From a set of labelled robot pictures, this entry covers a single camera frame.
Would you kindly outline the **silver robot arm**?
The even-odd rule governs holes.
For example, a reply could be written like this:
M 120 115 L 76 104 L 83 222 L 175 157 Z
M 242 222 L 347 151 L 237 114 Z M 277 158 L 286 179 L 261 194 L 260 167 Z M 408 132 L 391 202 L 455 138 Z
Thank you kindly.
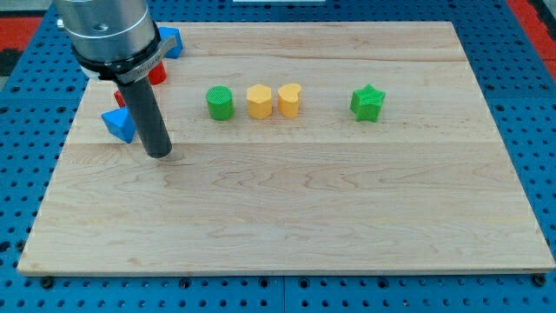
M 161 38 L 145 0 L 54 0 L 57 27 L 84 73 L 121 85 L 145 78 L 177 46 Z

